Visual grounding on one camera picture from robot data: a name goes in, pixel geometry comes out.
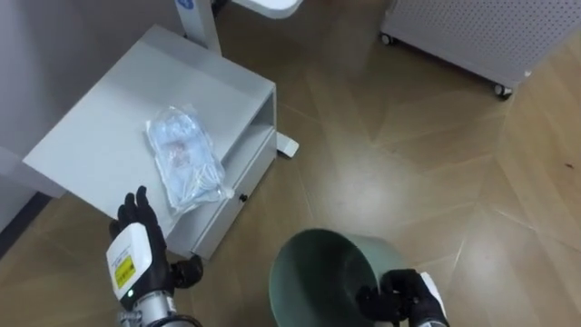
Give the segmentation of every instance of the wooden floor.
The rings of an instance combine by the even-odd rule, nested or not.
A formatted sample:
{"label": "wooden floor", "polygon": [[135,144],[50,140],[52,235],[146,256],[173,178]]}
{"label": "wooden floor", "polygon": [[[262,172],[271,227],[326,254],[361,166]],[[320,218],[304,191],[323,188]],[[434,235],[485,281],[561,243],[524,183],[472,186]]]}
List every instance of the wooden floor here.
{"label": "wooden floor", "polygon": [[[277,83],[279,128],[300,150],[273,164],[178,307],[208,327],[273,326],[273,258],[324,226],[395,244],[435,278],[452,326],[579,326],[581,35],[500,103],[479,78],[377,42],[384,6],[219,17],[224,55]],[[72,195],[50,203],[0,262],[0,325],[113,326],[107,224]]]}

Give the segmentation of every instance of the black robotic glove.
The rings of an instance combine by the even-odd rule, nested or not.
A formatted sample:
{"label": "black robotic glove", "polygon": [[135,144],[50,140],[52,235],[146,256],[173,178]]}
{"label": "black robotic glove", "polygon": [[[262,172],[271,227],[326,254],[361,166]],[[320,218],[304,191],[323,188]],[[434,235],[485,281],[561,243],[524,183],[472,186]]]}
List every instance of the black robotic glove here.
{"label": "black robotic glove", "polygon": [[395,326],[407,319],[401,311],[401,299],[394,293],[391,284],[383,279],[379,288],[363,286],[357,292],[355,301],[363,316],[374,322],[391,322]]}
{"label": "black robotic glove", "polygon": [[363,286],[356,296],[359,311],[367,319],[395,326],[406,319],[413,327],[425,322],[449,326],[440,303],[415,270],[386,272],[379,285],[379,290]]}
{"label": "black robotic glove", "polygon": [[203,275],[202,260],[197,255],[189,261],[168,263],[165,254],[167,245],[162,228],[157,222],[153,208],[149,205],[146,192],[146,188],[140,186],[136,194],[125,195],[125,201],[117,211],[118,220],[109,225],[109,234],[115,239],[131,223],[141,223],[147,231],[152,252],[152,264],[135,283],[132,296],[126,294],[121,299],[121,305],[127,311],[130,311],[135,302],[147,293],[162,291],[173,296],[175,288],[191,287]]}
{"label": "black robotic glove", "polygon": [[449,327],[442,306],[429,291],[421,275],[413,269],[389,271],[382,279],[389,280],[393,290],[402,297],[409,317],[409,326],[432,322]]}

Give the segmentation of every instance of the white cabinet top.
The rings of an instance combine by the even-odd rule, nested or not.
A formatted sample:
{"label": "white cabinet top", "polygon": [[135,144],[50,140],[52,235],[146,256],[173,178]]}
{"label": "white cabinet top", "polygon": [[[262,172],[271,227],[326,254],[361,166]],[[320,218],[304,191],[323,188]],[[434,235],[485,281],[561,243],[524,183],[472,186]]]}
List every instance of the white cabinet top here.
{"label": "white cabinet top", "polygon": [[25,163],[111,217],[128,192],[145,185],[167,235],[174,223],[145,122],[170,105],[192,104],[222,160],[273,88],[255,73],[155,26]]}
{"label": "white cabinet top", "polygon": [[302,0],[233,0],[261,15],[280,19],[292,15]]}

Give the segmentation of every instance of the clear plastic bag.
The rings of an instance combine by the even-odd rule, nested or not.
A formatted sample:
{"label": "clear plastic bag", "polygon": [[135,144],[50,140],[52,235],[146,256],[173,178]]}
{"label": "clear plastic bag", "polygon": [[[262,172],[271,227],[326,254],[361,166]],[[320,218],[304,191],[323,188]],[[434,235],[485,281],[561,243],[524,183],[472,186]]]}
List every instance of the clear plastic bag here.
{"label": "clear plastic bag", "polygon": [[233,197],[233,190],[222,185],[224,168],[193,108],[159,112],[146,123],[146,133],[175,215]]}

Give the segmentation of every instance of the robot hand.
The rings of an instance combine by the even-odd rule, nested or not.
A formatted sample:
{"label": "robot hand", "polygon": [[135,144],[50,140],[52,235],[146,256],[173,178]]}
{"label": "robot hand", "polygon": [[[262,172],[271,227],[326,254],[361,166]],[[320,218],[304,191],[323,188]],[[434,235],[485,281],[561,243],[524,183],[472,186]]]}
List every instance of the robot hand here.
{"label": "robot hand", "polygon": [[177,314],[172,297],[175,288],[189,288],[202,278],[200,257],[168,263],[163,232],[143,186],[125,196],[117,218],[109,225],[113,242],[107,262],[113,291],[124,308],[122,325],[164,326],[178,321],[199,325]]}
{"label": "robot hand", "polygon": [[386,272],[380,288],[362,287],[356,302],[361,313],[376,322],[399,325],[409,319],[409,326],[446,326],[446,316],[438,299],[415,270]]}

